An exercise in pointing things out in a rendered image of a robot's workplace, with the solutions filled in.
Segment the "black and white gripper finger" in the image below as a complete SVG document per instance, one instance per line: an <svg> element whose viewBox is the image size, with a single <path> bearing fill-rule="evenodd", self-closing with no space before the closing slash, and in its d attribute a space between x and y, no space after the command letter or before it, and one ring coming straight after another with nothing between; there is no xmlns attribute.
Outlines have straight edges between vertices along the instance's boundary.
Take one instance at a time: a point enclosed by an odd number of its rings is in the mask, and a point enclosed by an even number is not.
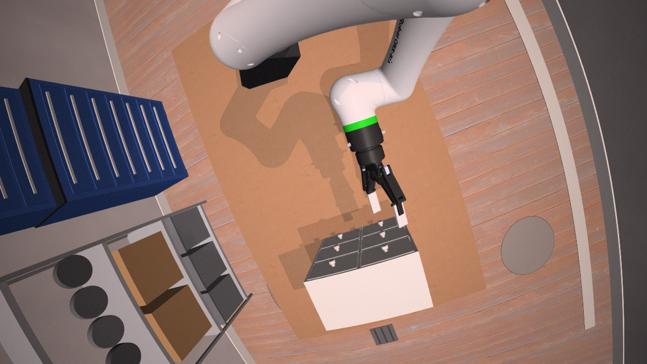
<svg viewBox="0 0 647 364"><path fill-rule="evenodd" d="M376 213L379 210L381 210L381 206L379 205L377 194L375 193L375 191L376 191L376 189L375 189L375 180L372 180L370 178L370 170L369 169L365 170L364 166L360 166L360 170L361 170L361 173L362 173L362 188L363 188L364 191L366 191L366 194L368 196L369 204L371 206L372 212ZM366 180L367 180L367 182L366 182Z"/></svg>
<svg viewBox="0 0 647 364"><path fill-rule="evenodd" d="M398 228L401 228L402 226L407 225L406 212L402 203L403 201L406 201L406 197L391 171L391 166L387 164L386 166L381 166L379 168L381 169L383 179L379 179L373 170L370 171L370 175L379 185L382 186L385 193L390 198Z"/></svg>

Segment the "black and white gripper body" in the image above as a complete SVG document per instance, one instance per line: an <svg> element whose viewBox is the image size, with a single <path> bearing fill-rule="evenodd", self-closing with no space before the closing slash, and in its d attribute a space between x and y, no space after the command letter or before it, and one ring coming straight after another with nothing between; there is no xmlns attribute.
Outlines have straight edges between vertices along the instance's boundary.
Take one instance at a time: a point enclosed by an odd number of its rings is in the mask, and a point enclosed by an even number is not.
<svg viewBox="0 0 647 364"><path fill-rule="evenodd" d="M383 166L382 159L385 158L382 145L379 145L379 147L373 148L369 151L360 153L356 152L355 155L360 166L364 166L365 170L373 170L379 179L383 179L381 175L381 169L379 168Z"/></svg>

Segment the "white chest of drawers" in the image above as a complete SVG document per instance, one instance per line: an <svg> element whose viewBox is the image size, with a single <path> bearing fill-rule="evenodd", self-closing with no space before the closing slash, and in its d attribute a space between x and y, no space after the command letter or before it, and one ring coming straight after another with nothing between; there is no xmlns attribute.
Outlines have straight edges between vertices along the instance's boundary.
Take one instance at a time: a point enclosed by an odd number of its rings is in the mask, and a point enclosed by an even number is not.
<svg viewBox="0 0 647 364"><path fill-rule="evenodd" d="M358 268L308 280L323 239L304 284L326 330L387 320L434 307L418 248L407 226L403 227L414 252L361 267L362 226L357 238L360 240Z"/></svg>

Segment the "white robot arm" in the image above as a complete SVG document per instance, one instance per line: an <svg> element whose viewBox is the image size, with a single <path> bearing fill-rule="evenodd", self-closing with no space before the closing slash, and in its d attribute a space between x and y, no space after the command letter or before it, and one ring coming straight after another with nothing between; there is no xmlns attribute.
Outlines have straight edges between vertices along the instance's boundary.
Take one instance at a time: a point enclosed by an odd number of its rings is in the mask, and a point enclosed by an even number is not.
<svg viewBox="0 0 647 364"><path fill-rule="evenodd" d="M247 70L292 44L340 28L397 19L381 67L344 75L330 89L347 147L384 142L375 109L406 101L455 16L491 0L231 0L213 19L209 43L231 69Z"/></svg>

